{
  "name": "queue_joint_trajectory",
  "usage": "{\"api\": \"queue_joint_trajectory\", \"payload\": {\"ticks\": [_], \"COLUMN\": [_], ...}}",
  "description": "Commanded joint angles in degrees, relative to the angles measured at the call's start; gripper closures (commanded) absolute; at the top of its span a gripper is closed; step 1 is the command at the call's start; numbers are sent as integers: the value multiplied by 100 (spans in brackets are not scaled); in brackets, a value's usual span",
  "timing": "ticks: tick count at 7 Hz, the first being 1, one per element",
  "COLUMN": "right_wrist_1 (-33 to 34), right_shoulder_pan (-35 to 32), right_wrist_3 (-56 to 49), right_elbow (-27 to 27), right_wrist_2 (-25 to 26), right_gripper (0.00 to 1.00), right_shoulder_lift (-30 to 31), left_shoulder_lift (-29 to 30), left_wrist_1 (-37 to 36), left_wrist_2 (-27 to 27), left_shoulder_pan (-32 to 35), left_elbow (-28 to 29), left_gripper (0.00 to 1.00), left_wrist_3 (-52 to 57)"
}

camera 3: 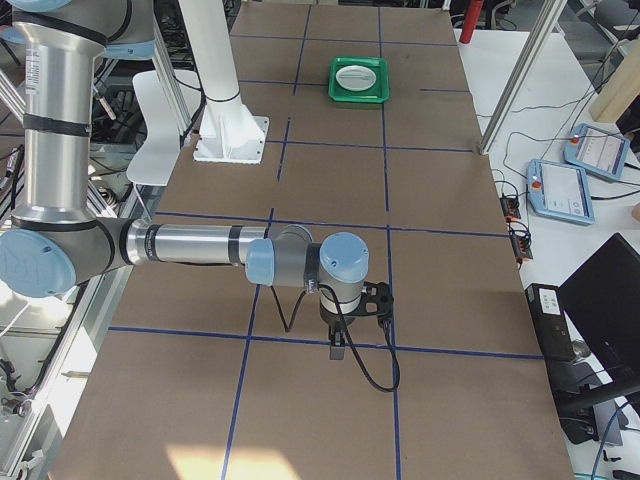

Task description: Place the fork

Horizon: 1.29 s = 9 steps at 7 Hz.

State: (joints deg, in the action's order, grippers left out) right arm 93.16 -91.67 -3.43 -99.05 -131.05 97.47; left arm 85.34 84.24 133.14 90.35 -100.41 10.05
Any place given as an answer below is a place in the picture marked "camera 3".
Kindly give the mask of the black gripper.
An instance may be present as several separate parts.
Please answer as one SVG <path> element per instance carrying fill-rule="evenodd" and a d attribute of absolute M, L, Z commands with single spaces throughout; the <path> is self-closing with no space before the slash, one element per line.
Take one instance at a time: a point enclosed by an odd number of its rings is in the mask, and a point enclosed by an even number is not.
<path fill-rule="evenodd" d="M 320 304 L 321 319 L 328 325 L 328 339 L 330 340 L 329 359 L 343 360 L 345 356 L 345 329 L 339 315 Z"/>

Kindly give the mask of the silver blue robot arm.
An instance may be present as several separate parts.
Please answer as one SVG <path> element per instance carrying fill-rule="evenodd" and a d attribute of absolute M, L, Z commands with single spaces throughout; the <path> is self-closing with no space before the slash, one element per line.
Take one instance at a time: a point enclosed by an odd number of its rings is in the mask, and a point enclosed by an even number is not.
<path fill-rule="evenodd" d="M 330 355 L 341 358 L 350 322 L 366 314 L 369 252 L 359 236 L 318 243 L 299 225 L 167 225 L 88 210 L 94 62 L 109 47 L 152 56 L 152 3 L 16 1 L 13 24 L 26 41 L 26 192 L 1 237 L 2 280 L 42 298 L 124 265 L 239 266 L 254 284 L 318 292 Z"/>

